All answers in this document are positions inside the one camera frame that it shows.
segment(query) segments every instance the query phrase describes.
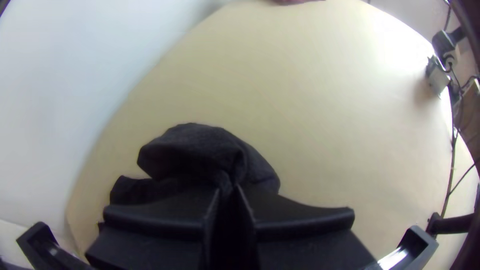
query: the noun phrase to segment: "black cable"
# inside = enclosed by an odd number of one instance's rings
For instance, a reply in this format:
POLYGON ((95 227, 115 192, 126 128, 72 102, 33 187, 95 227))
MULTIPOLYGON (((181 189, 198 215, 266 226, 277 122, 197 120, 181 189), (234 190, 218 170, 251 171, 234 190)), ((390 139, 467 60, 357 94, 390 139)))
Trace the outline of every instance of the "black cable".
POLYGON ((478 75, 470 76, 470 78, 468 78, 466 83, 464 85, 462 85, 461 89, 464 89, 465 87, 467 87, 470 84, 470 81, 474 80, 474 79, 480 80, 480 76, 478 76, 478 75))
POLYGON ((445 26, 443 27, 443 31, 447 31, 450 22, 450 16, 452 15, 452 8, 450 7, 450 3, 448 3, 448 12, 446 13, 446 21, 445 26))
POLYGON ((447 205, 449 204, 450 199, 450 190, 452 188, 452 184, 454 182, 454 166, 455 166, 455 146, 457 144, 457 138, 459 137, 459 131, 457 129, 455 135, 455 127, 454 127, 454 112, 451 112, 451 162, 450 162, 450 175, 448 177, 448 186, 446 188, 446 196, 445 201, 443 202, 443 207, 441 209, 440 217, 443 218, 445 216, 445 212, 447 211, 447 205))
MULTIPOLYGON (((453 77, 455 78, 456 82, 458 83, 458 87, 460 87, 460 82, 457 78, 457 75, 455 75, 455 72, 454 72, 454 68, 452 66, 452 63, 449 62, 448 65, 450 66, 450 70, 451 70, 451 73, 453 75, 453 77)), ((454 84, 453 83, 450 83, 450 87, 452 87, 452 90, 455 88, 454 84)), ((459 108, 458 108, 458 113, 459 113, 459 116, 458 116, 458 121, 459 123, 462 123, 462 120, 463 120, 463 116, 464 116, 464 106, 465 106, 465 102, 464 102, 464 99, 463 99, 463 95, 462 95, 462 90, 460 89, 459 90, 459 97, 460 97, 460 105, 459 105, 459 108)), ((449 204, 449 199, 450 199, 450 195, 452 194, 452 184, 453 184, 453 180, 454 180, 454 167, 455 167, 455 149, 456 149, 456 145, 457 145, 457 139, 459 137, 459 133, 460 133, 460 129, 457 128, 456 129, 456 134, 455 134, 455 116, 454 116, 454 112, 452 111, 451 112, 451 163, 450 163, 450 175, 448 177, 448 186, 447 186, 447 189, 446 189, 446 196, 445 196, 445 201, 443 202, 443 207, 441 209, 441 214, 440 214, 440 217, 444 217, 445 216, 445 213, 447 211, 447 205, 449 204)))
POLYGON ((470 166, 470 168, 468 168, 468 170, 466 170, 466 172, 460 177, 460 180, 458 180, 458 182, 456 183, 456 185, 451 189, 450 193, 448 194, 448 196, 452 195, 452 193, 454 192, 454 190, 459 186, 460 182, 462 182, 462 180, 465 178, 465 176, 467 176, 467 174, 472 170, 473 167, 475 167, 475 165, 477 165, 478 163, 480 162, 480 158, 477 158, 475 160, 475 162, 470 166))

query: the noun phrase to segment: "beige table surface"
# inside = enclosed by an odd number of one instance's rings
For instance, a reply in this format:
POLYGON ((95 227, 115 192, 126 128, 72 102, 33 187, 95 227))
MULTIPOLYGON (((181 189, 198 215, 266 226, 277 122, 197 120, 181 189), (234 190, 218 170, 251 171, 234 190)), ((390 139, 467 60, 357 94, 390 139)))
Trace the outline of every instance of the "beige table surface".
MULTIPOLYGON (((381 258, 440 211, 450 170, 448 95, 424 78, 427 40, 359 0, 235 2, 194 28, 129 94, 93 148, 66 209, 82 254, 120 175, 145 177, 140 147, 178 123, 223 127, 254 146, 298 202, 349 206, 381 258)), ((472 163, 457 150, 455 179, 472 163)), ((470 174, 447 216, 471 213, 470 174)), ((445 269, 462 235, 439 237, 445 269)))

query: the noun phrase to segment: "black plastic mount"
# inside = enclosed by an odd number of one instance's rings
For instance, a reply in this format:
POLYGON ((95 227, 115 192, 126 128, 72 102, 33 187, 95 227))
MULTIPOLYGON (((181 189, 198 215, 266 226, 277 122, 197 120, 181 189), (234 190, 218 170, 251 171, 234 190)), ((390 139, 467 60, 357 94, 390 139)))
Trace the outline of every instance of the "black plastic mount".
MULTIPOLYGON (((112 204, 103 218, 85 254, 91 267, 61 250, 44 223, 17 242, 38 270, 380 269, 351 231, 352 209, 307 206, 254 187, 236 186, 227 201, 214 187, 196 187, 153 203, 112 204)), ((394 265, 425 265, 437 246, 414 226, 394 265)))

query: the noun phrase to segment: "black fabric fold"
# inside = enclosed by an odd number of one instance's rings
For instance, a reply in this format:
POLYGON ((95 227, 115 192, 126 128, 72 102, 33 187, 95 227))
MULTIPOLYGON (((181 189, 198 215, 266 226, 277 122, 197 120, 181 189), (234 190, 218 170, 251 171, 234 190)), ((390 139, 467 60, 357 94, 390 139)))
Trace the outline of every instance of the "black fabric fold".
POLYGON ((251 145, 221 127, 186 123, 169 128, 144 145, 138 166, 152 179, 121 176, 110 192, 112 204, 145 204, 197 185, 215 185, 223 198, 236 184, 277 194, 280 179, 251 145))

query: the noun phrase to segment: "cable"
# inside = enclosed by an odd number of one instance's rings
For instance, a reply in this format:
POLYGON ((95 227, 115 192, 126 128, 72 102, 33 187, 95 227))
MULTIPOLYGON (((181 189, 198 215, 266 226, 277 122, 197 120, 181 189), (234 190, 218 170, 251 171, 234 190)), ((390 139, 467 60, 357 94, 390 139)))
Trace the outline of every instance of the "cable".
POLYGON ((450 22, 450 16, 452 15, 452 8, 450 7, 450 3, 448 5, 448 12, 446 13, 446 21, 445 21, 445 26, 443 27, 443 31, 447 31, 447 28, 449 27, 449 22, 450 22))
POLYGON ((470 168, 468 168, 468 170, 466 170, 466 172, 460 177, 460 180, 458 180, 458 182, 456 183, 456 185, 451 189, 450 193, 448 194, 448 196, 452 195, 452 193, 455 191, 455 189, 459 186, 460 182, 462 182, 462 180, 465 178, 465 176, 467 176, 467 174, 473 169, 473 167, 475 167, 475 165, 477 165, 478 163, 480 162, 480 158, 477 158, 475 160, 475 162, 470 166, 470 168))
MULTIPOLYGON (((451 73, 453 75, 453 77, 455 78, 456 82, 458 83, 458 86, 460 87, 460 82, 457 78, 457 75, 455 75, 455 72, 454 72, 454 68, 453 68, 453 65, 451 62, 448 63, 449 66, 450 66, 450 70, 451 70, 451 73)), ((458 114, 459 114, 459 117, 458 117, 458 122, 459 123, 462 123, 462 120, 463 120, 463 116, 464 116, 464 106, 465 106, 465 102, 464 102, 464 99, 463 99, 463 95, 462 95, 462 90, 460 89, 459 90, 459 97, 460 97, 460 105, 459 105, 459 108, 458 108, 458 114)), ((444 217, 445 216, 445 213, 447 212, 447 205, 449 204, 449 199, 450 199, 450 195, 452 194, 452 184, 453 184, 453 179, 454 179, 454 167, 455 167, 455 149, 456 149, 456 145, 457 145, 457 139, 459 137, 459 133, 460 133, 460 129, 457 128, 456 129, 456 134, 455 134, 455 115, 454 115, 454 112, 452 111, 451 112, 451 162, 450 162, 450 175, 448 177, 448 185, 447 185, 447 189, 446 189, 446 196, 445 196, 445 201, 443 202, 443 207, 441 209, 441 214, 440 214, 440 217, 444 217)))
POLYGON ((462 89, 464 89, 465 87, 467 87, 469 84, 470 84, 470 81, 473 80, 473 79, 477 79, 477 80, 480 80, 480 76, 478 75, 473 75, 473 76, 470 76, 470 78, 468 78, 468 80, 466 81, 466 83, 464 85, 462 85, 462 89))
POLYGON ((459 131, 457 129, 456 136, 455 136, 455 127, 454 127, 454 113, 451 113, 451 162, 450 162, 450 176, 448 177, 448 186, 446 188, 446 196, 445 201, 443 202, 443 207, 441 209, 440 217, 443 218, 445 216, 445 212, 447 211, 447 205, 449 204, 450 199, 450 190, 452 188, 452 184, 454 181, 454 166, 455 166, 455 146, 457 144, 457 138, 459 137, 459 131))

